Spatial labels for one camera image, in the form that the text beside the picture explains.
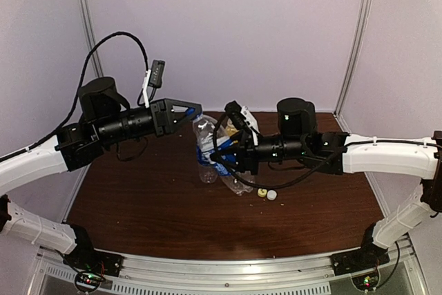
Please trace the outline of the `blue label bottle white cap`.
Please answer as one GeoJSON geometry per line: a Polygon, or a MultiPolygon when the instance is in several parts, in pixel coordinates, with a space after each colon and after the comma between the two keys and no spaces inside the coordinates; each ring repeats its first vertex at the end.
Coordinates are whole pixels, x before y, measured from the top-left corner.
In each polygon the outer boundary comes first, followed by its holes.
{"type": "Polygon", "coordinates": [[[214,183],[218,178],[218,173],[211,166],[211,164],[204,159],[204,156],[199,147],[197,148],[197,161],[198,161],[198,172],[201,181],[205,184],[214,183]]]}

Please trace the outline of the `yellow drink bottle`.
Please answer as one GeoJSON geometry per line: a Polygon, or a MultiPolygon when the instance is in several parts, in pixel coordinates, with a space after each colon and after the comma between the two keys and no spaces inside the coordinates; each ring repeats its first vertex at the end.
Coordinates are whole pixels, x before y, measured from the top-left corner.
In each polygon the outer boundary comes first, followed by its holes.
{"type": "Polygon", "coordinates": [[[238,129],[234,126],[232,120],[228,117],[225,122],[222,123],[221,131],[224,136],[228,136],[230,138],[236,138],[236,133],[238,129]]]}

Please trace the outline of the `pale yellow bottle cap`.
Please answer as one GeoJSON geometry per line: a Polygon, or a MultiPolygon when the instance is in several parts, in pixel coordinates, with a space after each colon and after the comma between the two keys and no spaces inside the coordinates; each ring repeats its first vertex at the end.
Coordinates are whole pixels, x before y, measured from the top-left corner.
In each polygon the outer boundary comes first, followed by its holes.
{"type": "Polygon", "coordinates": [[[266,189],[258,189],[257,194],[260,198],[266,198],[268,191],[266,189]]]}

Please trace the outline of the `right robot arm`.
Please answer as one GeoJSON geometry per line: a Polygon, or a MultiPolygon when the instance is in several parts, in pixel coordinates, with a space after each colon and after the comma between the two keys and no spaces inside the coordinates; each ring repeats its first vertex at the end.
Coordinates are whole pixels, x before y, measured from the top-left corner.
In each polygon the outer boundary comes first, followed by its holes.
{"type": "Polygon", "coordinates": [[[315,172],[332,175],[378,172],[420,178],[408,200],[365,231],[361,247],[352,252],[358,267],[370,267],[402,235],[425,218],[441,212],[441,132],[413,140],[320,133],[314,104],[295,97],[279,101],[277,114],[278,134],[264,136],[245,107],[237,102],[228,103],[215,128],[219,129],[228,117],[238,132],[234,143],[225,148],[212,139],[211,160],[220,163],[235,178],[245,171],[257,174],[261,162],[295,160],[308,171],[284,183],[284,188],[302,182],[315,172]]]}

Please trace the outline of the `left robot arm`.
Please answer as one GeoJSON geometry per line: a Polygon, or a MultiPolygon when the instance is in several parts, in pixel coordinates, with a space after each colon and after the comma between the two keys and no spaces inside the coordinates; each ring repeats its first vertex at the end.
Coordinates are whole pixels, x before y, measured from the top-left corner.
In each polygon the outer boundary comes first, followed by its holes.
{"type": "Polygon", "coordinates": [[[112,77],[88,82],[77,96],[82,109],[80,121],[62,126],[34,148],[1,158],[1,234],[72,256],[83,269],[92,270],[99,264],[99,254],[83,227],[30,213],[12,202],[8,193],[46,176],[83,168],[121,142],[173,134],[192,122],[202,107],[193,102],[159,99],[131,108],[117,92],[112,77]]]}

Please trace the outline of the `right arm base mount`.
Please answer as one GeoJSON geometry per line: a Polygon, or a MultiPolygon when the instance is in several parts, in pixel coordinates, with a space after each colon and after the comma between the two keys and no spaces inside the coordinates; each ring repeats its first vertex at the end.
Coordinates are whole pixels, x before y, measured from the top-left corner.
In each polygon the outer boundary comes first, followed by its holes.
{"type": "Polygon", "coordinates": [[[366,228],[361,247],[330,256],[335,276],[374,269],[390,262],[387,249],[374,244],[374,223],[366,228]]]}

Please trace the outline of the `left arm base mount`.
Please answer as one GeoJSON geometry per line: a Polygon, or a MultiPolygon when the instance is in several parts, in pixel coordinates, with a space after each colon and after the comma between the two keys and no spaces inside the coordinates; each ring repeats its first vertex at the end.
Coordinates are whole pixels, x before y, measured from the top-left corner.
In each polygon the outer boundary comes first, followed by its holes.
{"type": "Polygon", "coordinates": [[[79,225],[70,227],[74,231],[76,246],[69,254],[64,254],[64,263],[96,274],[118,277],[123,256],[95,249],[88,232],[83,227],[79,225]]]}

